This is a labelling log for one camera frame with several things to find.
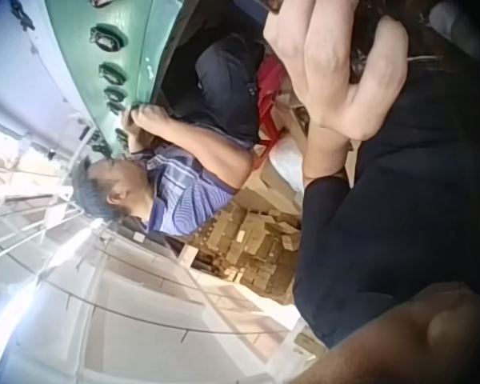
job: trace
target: man's hand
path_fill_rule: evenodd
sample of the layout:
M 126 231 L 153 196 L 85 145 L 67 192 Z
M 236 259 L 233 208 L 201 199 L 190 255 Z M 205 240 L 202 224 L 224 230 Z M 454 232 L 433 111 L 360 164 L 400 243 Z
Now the man's hand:
M 407 77 L 407 32 L 384 17 L 362 80 L 349 84 L 358 0 L 285 0 L 265 37 L 290 74 L 316 126 L 367 140 L 376 135 Z
M 131 117 L 137 126 L 154 136 L 163 137 L 163 131 L 172 123 L 172 119 L 160 106 L 145 104 L 131 111 Z
M 141 132 L 141 127 L 135 125 L 133 120 L 130 118 L 131 108 L 127 108 L 121 115 L 121 126 L 122 129 L 128 133 L 129 136 L 133 135 L 137 137 Z

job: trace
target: finger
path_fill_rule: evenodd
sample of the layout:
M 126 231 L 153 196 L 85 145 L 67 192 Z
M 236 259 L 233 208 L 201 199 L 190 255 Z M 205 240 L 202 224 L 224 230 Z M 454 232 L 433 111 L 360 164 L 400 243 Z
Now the finger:
M 265 39 L 294 80 L 304 78 L 304 42 L 316 0 L 285 0 L 278 15 L 269 14 Z
M 121 125 L 123 129 L 127 128 L 128 125 L 130 124 L 129 122 L 130 112 L 131 112 L 131 107 L 128 107 L 121 113 Z
M 403 25 L 390 17 L 378 24 L 364 75 L 353 87 L 350 110 L 362 119 L 367 136 L 378 132 L 407 79 L 409 38 Z
M 307 34 L 306 72 L 332 102 L 346 96 L 350 77 L 350 45 L 358 0 L 317 0 Z
M 136 126 L 142 126 L 142 107 L 140 106 L 139 108 L 135 108 L 130 112 L 131 119 L 134 121 L 134 124 Z

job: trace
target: black pants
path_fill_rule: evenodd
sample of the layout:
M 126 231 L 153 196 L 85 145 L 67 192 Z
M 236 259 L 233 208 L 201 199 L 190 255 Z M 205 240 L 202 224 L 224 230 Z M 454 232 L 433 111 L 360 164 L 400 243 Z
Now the black pants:
M 176 118 L 212 125 L 233 138 L 258 142 L 258 65 L 262 50 L 232 34 L 209 46 L 197 60 L 198 86 L 175 107 Z

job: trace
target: dark clothing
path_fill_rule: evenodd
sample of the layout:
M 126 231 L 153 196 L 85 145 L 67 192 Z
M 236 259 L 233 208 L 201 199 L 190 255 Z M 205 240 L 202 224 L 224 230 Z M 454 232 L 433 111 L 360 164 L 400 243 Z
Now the dark clothing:
M 328 347 L 428 285 L 480 294 L 480 91 L 465 74 L 413 70 L 356 183 L 306 189 L 295 301 Z
M 209 39 L 197 36 L 186 46 L 202 45 L 201 40 Z M 184 96 L 172 105 L 173 118 L 219 128 L 252 148 L 259 140 L 258 67 L 262 57 L 263 45 L 239 34 L 213 43 L 196 61 L 197 82 L 186 84 L 180 90 Z

